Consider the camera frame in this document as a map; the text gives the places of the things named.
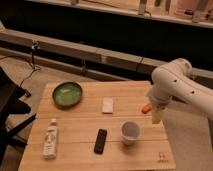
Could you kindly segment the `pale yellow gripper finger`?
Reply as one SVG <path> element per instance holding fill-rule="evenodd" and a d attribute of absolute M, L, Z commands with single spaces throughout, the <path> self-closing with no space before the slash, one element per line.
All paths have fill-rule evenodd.
<path fill-rule="evenodd" d="M 154 107 L 151 111 L 152 123 L 159 124 L 163 118 L 164 109 L 160 107 Z"/>

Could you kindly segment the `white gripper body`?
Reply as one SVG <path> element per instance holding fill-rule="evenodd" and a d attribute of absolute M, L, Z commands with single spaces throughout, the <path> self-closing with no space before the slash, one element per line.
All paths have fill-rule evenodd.
<path fill-rule="evenodd" d="M 153 106 L 165 108 L 171 101 L 172 96 L 159 87 L 152 87 L 148 97 Z"/>

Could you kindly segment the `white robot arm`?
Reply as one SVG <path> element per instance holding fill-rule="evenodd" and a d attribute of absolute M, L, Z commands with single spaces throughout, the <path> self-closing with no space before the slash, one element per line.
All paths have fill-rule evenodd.
<path fill-rule="evenodd" d="M 163 110 L 173 97 L 194 106 L 213 121 L 213 90 L 191 80 L 191 71 L 191 63 L 184 58 L 175 59 L 153 70 L 153 86 L 148 93 L 153 105 L 153 124 L 161 122 Z"/>

